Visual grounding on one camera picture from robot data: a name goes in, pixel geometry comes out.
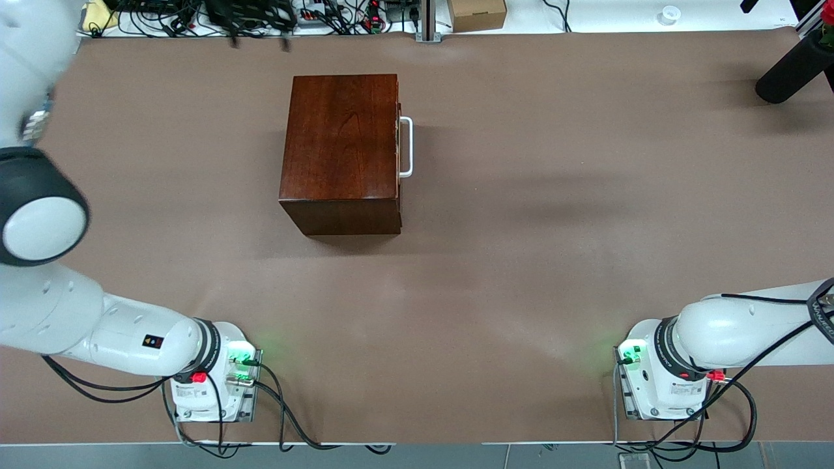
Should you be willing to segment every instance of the brown wooden drawer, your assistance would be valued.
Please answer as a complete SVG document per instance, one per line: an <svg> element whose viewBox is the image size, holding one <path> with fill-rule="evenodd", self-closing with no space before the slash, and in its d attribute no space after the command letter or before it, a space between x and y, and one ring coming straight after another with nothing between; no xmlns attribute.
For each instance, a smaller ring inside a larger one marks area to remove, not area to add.
<svg viewBox="0 0 834 469"><path fill-rule="evenodd" d="M279 202L305 235L399 233L396 75L294 78Z"/></svg>

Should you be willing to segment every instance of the white robotic arm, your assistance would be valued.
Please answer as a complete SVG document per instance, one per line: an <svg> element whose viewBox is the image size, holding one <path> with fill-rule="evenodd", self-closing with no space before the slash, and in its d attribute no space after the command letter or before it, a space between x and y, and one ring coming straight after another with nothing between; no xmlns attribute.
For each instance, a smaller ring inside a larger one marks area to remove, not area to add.
<svg viewBox="0 0 834 469"><path fill-rule="evenodd" d="M256 354L240 329L110 295L56 262L87 231L88 205L23 127L76 51L83 4L0 0L0 345L172 376L180 415L238 420L257 374L240 363Z"/></svg>
<svg viewBox="0 0 834 469"><path fill-rule="evenodd" d="M811 319L831 311L832 296L823 281L758 290L742 295L711 295L686 306L678 316L643 320L617 348L628 417L683 420L701 408L708 374L746 366ZM762 366L834 364L834 345L809 327L758 362Z"/></svg>

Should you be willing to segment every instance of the drawer handle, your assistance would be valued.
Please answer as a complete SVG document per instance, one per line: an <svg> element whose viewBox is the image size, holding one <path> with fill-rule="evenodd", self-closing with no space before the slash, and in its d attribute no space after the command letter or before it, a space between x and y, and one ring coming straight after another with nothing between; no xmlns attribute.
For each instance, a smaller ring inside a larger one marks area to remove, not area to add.
<svg viewBox="0 0 834 469"><path fill-rule="evenodd" d="M399 116L399 121L409 123L409 170L400 171L400 178L407 178L414 172L414 121L405 116Z"/></svg>

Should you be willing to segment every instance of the red flower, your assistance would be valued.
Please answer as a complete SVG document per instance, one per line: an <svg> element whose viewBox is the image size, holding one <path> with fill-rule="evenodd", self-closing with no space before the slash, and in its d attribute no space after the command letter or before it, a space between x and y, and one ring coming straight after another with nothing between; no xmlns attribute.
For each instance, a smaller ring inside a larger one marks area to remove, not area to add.
<svg viewBox="0 0 834 469"><path fill-rule="evenodd" d="M834 0L828 0L825 5L822 5L820 18L823 23L834 26Z"/></svg>

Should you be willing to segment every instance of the brown table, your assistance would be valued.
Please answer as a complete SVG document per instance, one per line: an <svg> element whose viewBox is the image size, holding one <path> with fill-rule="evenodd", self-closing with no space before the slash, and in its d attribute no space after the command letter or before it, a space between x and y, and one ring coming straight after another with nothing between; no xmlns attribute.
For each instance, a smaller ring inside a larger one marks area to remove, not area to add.
<svg viewBox="0 0 834 469"><path fill-rule="evenodd" d="M93 207L65 262L114 294L239 325L322 441L605 441L610 348L638 320L832 273L831 91L819 78L780 106L752 91L795 42L93 41L43 142ZM399 75L417 123L402 235L309 239L279 207L290 81L317 73ZM96 404L18 350L0 369L3 443L174 439L158 396ZM834 439L831 407L807 404L829 399L831 372L745 378L756 438ZM739 396L716 406L705 438L739 438L745 411ZM275 441L276 422L261 399L228 438Z"/></svg>

